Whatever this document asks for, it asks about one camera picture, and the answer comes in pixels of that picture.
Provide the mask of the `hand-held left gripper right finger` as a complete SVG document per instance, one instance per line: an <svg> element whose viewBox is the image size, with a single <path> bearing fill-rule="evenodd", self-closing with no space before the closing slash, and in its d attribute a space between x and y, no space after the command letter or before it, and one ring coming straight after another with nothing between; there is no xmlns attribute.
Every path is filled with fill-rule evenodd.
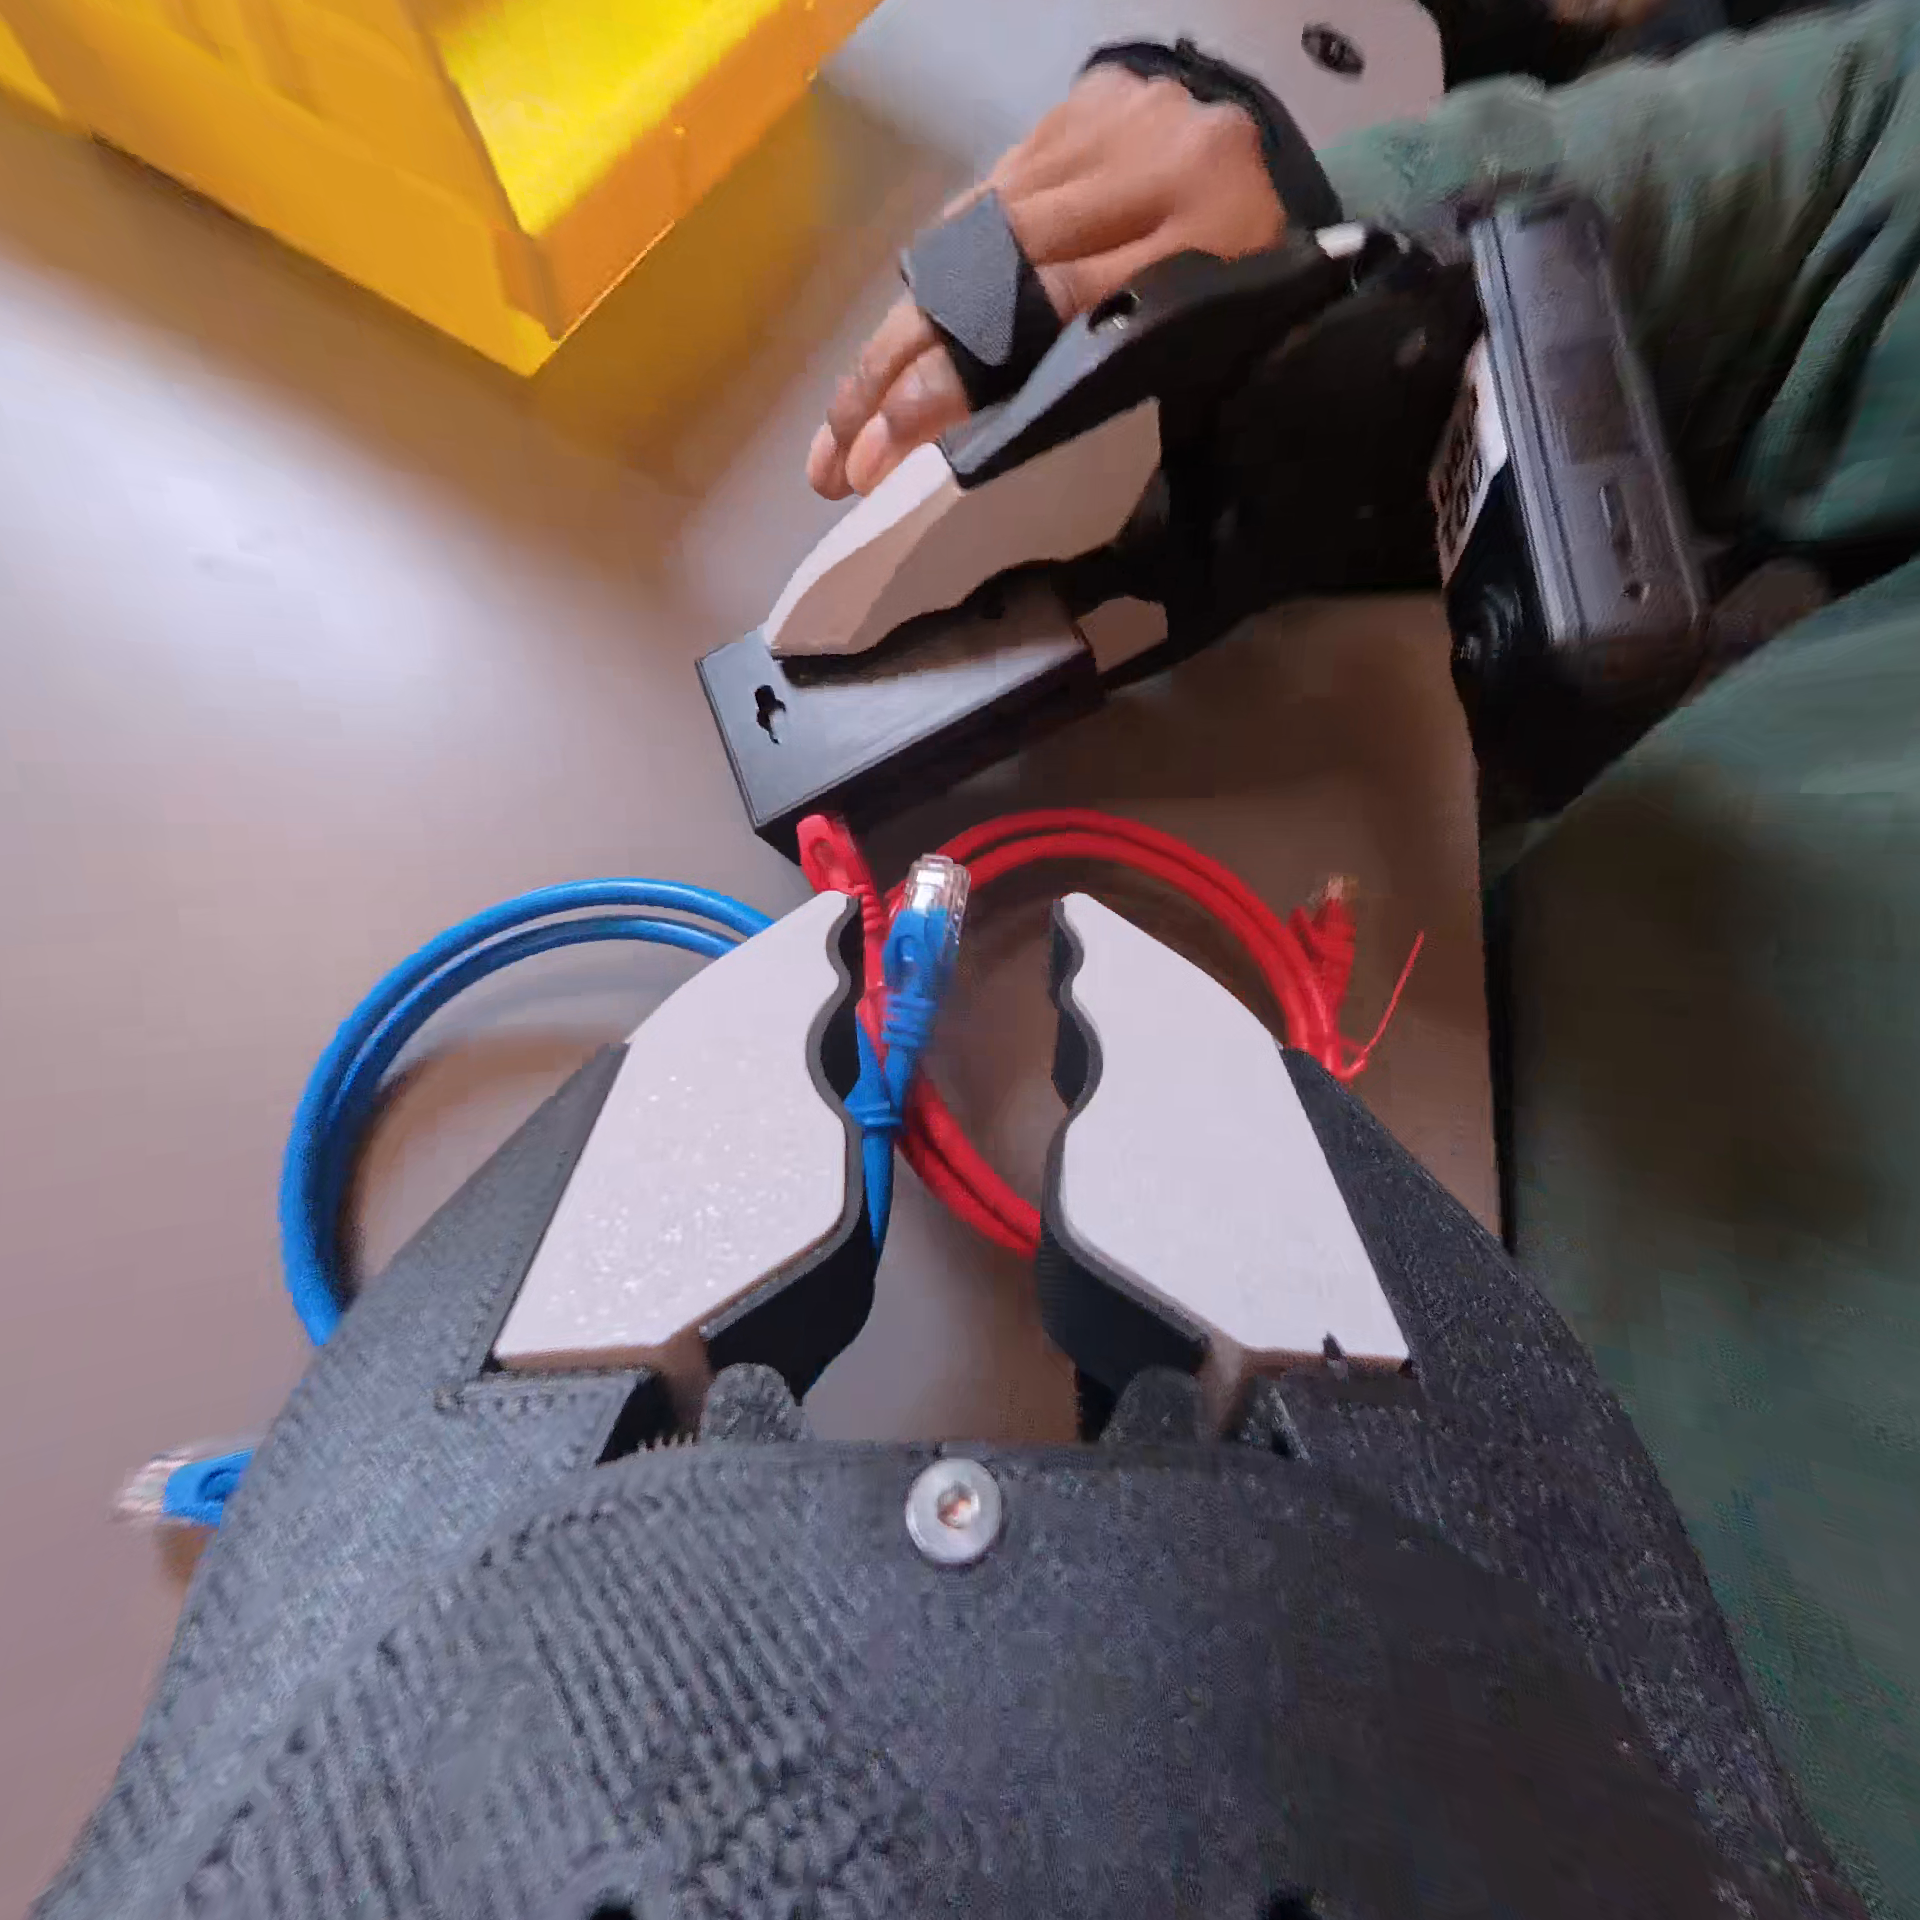
<svg viewBox="0 0 1920 1920"><path fill-rule="evenodd" d="M1402 1376L1413 1350L1285 1044L1210 971L1088 893L1051 908L1041 1315L1083 1421L1140 1373L1215 1430L1261 1378Z"/></svg>

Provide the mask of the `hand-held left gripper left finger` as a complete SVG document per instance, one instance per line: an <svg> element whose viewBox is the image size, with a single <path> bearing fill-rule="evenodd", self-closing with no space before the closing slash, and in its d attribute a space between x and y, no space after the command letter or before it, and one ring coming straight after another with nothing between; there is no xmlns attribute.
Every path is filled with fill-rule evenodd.
<svg viewBox="0 0 1920 1920"><path fill-rule="evenodd" d="M825 891L642 1020L495 1334L503 1376L641 1373L684 1426L739 1364L807 1400L877 1292L863 974L860 902Z"/></svg>

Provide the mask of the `black ethernet port box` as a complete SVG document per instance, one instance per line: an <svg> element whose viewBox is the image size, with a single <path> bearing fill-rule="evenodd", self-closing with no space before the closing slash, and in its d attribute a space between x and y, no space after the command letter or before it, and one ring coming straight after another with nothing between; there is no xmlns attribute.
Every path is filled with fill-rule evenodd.
<svg viewBox="0 0 1920 1920"><path fill-rule="evenodd" d="M888 824L1100 700L1088 638L1035 573L864 656L781 659L753 630L696 666L747 824L791 859L807 816Z"/></svg>

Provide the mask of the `person's right forearm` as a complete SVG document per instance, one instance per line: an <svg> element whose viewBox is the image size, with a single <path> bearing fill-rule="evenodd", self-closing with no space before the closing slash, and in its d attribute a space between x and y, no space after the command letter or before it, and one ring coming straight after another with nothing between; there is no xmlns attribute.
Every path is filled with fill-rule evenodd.
<svg viewBox="0 0 1920 1920"><path fill-rule="evenodd" d="M1881 568L1917 536L1917 6L1847 5L1487 80L1319 151L1355 220L1597 203L1700 531Z"/></svg>

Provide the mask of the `person's right hand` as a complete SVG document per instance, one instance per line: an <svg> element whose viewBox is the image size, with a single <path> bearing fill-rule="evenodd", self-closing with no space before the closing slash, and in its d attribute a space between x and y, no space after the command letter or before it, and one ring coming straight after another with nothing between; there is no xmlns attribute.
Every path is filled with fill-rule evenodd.
<svg viewBox="0 0 1920 1920"><path fill-rule="evenodd" d="M988 196L1060 319L1169 256L1272 250L1290 221L1245 110L1116 63L1079 78L944 215ZM828 501L872 494L968 413L944 339L906 292L837 384L807 450L807 482Z"/></svg>

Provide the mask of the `person's green clothed body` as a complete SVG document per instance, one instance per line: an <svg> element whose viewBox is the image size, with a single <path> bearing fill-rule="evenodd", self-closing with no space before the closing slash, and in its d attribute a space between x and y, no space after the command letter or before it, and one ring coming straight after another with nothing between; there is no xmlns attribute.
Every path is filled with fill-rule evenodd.
<svg viewBox="0 0 1920 1920"><path fill-rule="evenodd" d="M1506 879L1521 1260L1875 1916L1916 1916L1916 595L1729 669Z"/></svg>

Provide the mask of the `yellow box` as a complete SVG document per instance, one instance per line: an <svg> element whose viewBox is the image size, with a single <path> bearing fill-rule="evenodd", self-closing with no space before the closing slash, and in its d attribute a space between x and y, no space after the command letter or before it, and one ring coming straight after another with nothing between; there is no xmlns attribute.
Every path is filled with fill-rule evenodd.
<svg viewBox="0 0 1920 1920"><path fill-rule="evenodd" d="M537 372L875 3L5 3L5 93Z"/></svg>

